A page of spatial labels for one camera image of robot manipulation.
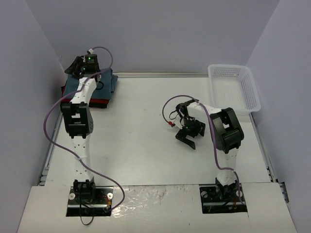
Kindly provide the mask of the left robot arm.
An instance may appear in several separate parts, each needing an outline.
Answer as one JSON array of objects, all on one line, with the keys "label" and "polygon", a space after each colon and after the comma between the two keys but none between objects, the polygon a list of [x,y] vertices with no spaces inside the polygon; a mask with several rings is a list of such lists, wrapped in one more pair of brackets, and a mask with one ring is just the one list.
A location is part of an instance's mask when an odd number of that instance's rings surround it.
[{"label": "left robot arm", "polygon": [[66,132],[72,139],[73,151],[78,155],[73,192],[78,201],[87,204],[94,202],[98,197],[94,175],[85,167],[90,166],[89,143],[90,134],[94,129],[89,102],[101,79],[98,57],[88,52],[84,57],[77,57],[65,72],[79,81],[78,92],[70,102],[64,103],[61,109]]}]

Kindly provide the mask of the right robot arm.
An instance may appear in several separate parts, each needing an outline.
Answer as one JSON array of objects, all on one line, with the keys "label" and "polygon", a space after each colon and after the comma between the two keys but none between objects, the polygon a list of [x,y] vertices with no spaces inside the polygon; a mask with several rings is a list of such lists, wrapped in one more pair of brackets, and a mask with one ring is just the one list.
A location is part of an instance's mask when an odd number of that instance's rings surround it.
[{"label": "right robot arm", "polygon": [[204,136],[206,127],[209,127],[216,152],[215,163],[219,170],[215,178],[215,193],[220,200],[229,199],[237,186],[234,174],[236,157],[244,139],[243,130],[234,110],[230,107],[215,108],[194,100],[178,104],[175,110],[177,117],[172,125],[179,128],[175,138],[192,149],[196,149],[195,143],[187,139],[187,136],[192,138],[197,135]]}]

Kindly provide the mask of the blue t shirt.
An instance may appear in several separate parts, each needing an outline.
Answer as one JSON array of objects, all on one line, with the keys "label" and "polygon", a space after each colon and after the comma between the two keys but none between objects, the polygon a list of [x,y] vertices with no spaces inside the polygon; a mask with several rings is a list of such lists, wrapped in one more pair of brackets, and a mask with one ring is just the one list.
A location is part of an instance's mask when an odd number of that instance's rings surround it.
[{"label": "blue t shirt", "polygon": [[[118,76],[113,74],[113,70],[110,69],[101,74],[101,83],[98,83],[97,89],[93,92],[92,100],[111,100],[115,91]],[[66,84],[61,87],[62,94],[66,95],[73,91],[76,91],[79,86],[79,80],[68,75]]]}]

